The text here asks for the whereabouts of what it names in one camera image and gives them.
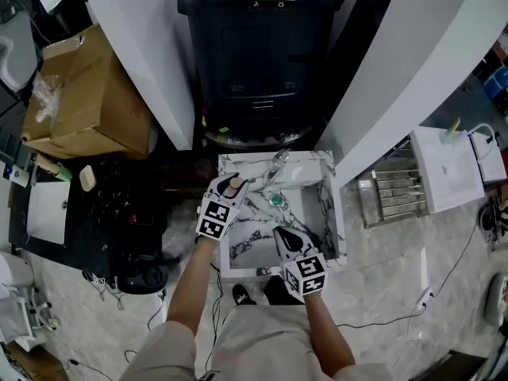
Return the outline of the chrome faucet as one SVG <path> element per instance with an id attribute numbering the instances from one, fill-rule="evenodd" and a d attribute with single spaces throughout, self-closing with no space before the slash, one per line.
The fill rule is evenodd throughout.
<path id="1" fill-rule="evenodd" d="M 269 187 L 276 180 L 278 174 L 283 170 L 286 162 L 290 157 L 288 149 L 279 150 L 271 159 L 270 167 L 267 169 L 263 177 L 264 187 Z"/>

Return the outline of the black marble vanity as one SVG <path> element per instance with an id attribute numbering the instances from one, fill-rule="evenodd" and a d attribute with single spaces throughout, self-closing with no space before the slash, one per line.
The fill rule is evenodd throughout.
<path id="1" fill-rule="evenodd" d="M 78 174 L 90 165 L 96 184 L 84 191 L 78 176 L 69 185 L 63 243 L 42 240 L 27 229 L 29 188 L 16 188 L 9 241 L 53 262 L 104 276 L 160 266 L 166 215 L 162 186 L 147 160 L 96 156 L 70 160 Z"/>

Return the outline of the person's black shoe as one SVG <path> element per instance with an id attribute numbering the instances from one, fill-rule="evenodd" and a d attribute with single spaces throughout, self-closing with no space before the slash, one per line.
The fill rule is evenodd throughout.
<path id="1" fill-rule="evenodd" d="M 233 301 L 236 306 L 255 306 L 256 301 L 254 301 L 251 297 L 247 289 L 240 285 L 235 284 L 232 289 Z"/>
<path id="2" fill-rule="evenodd" d="M 293 297 L 285 281 L 278 275 L 272 276 L 264 288 L 264 295 L 271 306 L 301 306 L 303 302 Z"/>

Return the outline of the small white box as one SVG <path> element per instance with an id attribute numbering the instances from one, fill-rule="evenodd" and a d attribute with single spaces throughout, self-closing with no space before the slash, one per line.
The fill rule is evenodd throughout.
<path id="1" fill-rule="evenodd" d="M 19 168 L 17 165 L 10 166 L 9 164 L 5 164 L 2 177 L 21 187 L 27 187 L 30 179 L 30 175 L 27 171 Z"/>

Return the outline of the blue crates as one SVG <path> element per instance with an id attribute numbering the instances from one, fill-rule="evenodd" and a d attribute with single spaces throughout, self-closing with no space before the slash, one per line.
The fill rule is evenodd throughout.
<path id="1" fill-rule="evenodd" d="M 505 66 L 498 68 L 483 82 L 483 89 L 492 100 L 506 88 L 508 88 L 508 67 Z"/>

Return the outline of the white flat panel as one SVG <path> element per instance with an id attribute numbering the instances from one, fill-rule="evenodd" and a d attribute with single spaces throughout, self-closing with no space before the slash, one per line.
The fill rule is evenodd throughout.
<path id="1" fill-rule="evenodd" d="M 31 237 L 64 244 L 69 182 L 36 183 L 30 192 L 26 232 Z"/>

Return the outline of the person's beige clothing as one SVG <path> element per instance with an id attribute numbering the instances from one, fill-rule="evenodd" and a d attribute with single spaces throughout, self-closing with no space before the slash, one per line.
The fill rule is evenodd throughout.
<path id="1" fill-rule="evenodd" d="M 385 364 L 356 364 L 325 374 L 304 306 L 234 308 L 200 379 L 195 361 L 194 334 L 167 321 L 150 332 L 119 381 L 394 381 Z"/>

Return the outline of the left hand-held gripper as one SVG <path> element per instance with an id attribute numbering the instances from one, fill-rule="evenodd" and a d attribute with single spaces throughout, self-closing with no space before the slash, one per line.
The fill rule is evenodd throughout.
<path id="1" fill-rule="evenodd" d="M 233 227 L 239 214 L 244 197 L 248 192 L 249 181 L 243 183 L 237 195 L 223 196 L 232 179 L 241 178 L 238 173 L 219 175 L 210 181 L 198 208 L 198 222 L 195 233 L 198 237 L 209 237 L 221 241 Z"/>

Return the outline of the white arch partition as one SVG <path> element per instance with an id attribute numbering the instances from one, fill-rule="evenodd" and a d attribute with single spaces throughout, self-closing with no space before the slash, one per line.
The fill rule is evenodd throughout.
<path id="1" fill-rule="evenodd" d="M 176 0 L 89 0 L 109 42 L 179 151 L 194 138 L 190 33 Z M 391 0 L 317 143 L 346 184 L 424 121 L 508 24 L 508 0 Z"/>

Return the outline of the person's right forearm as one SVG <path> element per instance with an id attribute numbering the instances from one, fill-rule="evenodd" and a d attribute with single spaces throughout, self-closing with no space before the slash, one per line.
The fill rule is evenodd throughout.
<path id="1" fill-rule="evenodd" d="M 352 350 L 334 323 L 319 293 L 304 296 L 310 339 L 322 371 L 332 377 L 356 363 Z"/>

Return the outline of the black round device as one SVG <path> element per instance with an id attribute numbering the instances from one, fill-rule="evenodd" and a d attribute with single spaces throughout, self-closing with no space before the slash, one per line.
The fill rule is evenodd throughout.
<path id="1" fill-rule="evenodd" d="M 146 295 L 162 291 L 169 278 L 166 266 L 147 267 L 115 279 L 116 288 L 126 294 Z"/>

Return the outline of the large cardboard box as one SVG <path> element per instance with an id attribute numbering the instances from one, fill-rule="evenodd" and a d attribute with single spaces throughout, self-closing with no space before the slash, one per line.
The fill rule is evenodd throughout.
<path id="1" fill-rule="evenodd" d="M 38 123 L 32 92 L 24 145 L 61 160 L 113 152 L 148 156 L 152 113 L 99 25 L 45 47 L 43 59 L 38 73 L 63 79 L 60 105 L 55 121 Z"/>

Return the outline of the white power strip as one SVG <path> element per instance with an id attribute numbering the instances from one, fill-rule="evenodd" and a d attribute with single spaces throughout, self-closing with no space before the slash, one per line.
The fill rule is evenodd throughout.
<path id="1" fill-rule="evenodd" d="M 429 270 L 426 248 L 421 249 L 421 296 L 417 301 L 417 311 L 421 311 L 426 307 L 426 303 L 430 299 L 431 288 L 429 284 Z"/>

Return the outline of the metal rack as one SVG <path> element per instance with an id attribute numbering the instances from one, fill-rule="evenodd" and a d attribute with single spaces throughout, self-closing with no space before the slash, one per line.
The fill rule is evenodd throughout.
<path id="1" fill-rule="evenodd" d="M 425 216 L 425 188 L 411 140 L 405 137 L 356 178 L 367 229 Z"/>

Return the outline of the marble sink counter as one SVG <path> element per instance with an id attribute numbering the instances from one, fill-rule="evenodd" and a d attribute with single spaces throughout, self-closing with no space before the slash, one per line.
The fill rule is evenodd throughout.
<path id="1" fill-rule="evenodd" d="M 290 152 L 276 180 L 264 187 L 263 177 L 273 152 L 227 154 L 218 157 L 220 175 L 238 173 L 249 181 L 239 218 L 220 244 L 220 273 L 226 280 L 256 281 L 280 270 L 272 230 L 289 226 L 306 233 L 324 254 L 332 271 L 347 263 L 340 186 L 331 152 Z M 279 207 L 271 194 L 284 197 Z"/>

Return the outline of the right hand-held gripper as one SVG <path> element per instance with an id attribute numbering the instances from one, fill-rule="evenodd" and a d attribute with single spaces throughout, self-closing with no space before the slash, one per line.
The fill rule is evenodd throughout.
<path id="1" fill-rule="evenodd" d="M 292 297 L 321 293 L 327 284 L 328 268 L 325 257 L 310 237 L 291 227 L 273 229 L 277 253 L 281 259 L 280 273 Z"/>

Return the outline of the clear plastic bag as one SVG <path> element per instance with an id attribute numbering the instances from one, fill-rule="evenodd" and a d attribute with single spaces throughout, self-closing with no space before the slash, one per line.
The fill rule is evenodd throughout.
<path id="1" fill-rule="evenodd" d="M 33 96 L 39 103 L 39 110 L 35 116 L 38 123 L 50 119 L 56 120 L 64 81 L 60 75 L 37 74 L 33 84 Z"/>

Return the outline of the white sink unit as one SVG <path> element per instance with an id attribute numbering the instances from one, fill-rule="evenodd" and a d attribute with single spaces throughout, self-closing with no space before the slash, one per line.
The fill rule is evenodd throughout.
<path id="1" fill-rule="evenodd" d="M 418 126 L 410 133 L 414 155 L 431 214 L 484 196 L 479 165 L 469 136 L 457 133 L 449 142 L 444 129 Z"/>

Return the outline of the person's left forearm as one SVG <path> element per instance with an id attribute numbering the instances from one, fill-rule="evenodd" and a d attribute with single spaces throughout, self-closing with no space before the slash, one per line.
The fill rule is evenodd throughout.
<path id="1" fill-rule="evenodd" d="M 186 326 L 197 335 L 202 313 L 206 305 L 208 282 L 215 240 L 199 237 L 195 249 L 180 277 L 167 312 L 167 321 Z"/>

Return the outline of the black waste bin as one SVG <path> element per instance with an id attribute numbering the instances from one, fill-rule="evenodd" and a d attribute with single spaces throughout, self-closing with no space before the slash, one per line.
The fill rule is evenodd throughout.
<path id="1" fill-rule="evenodd" d="M 341 0 L 178 0 L 187 17 L 206 139 L 229 148 L 305 136 Z"/>

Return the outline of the beige soap bar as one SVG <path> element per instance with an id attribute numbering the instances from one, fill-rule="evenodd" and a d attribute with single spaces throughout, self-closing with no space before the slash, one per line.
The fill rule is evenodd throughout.
<path id="1" fill-rule="evenodd" d="M 85 192 L 89 192 L 95 187 L 97 180 L 95 178 L 92 166 L 88 164 L 81 170 L 79 173 L 79 181 L 81 183 L 82 189 Z"/>

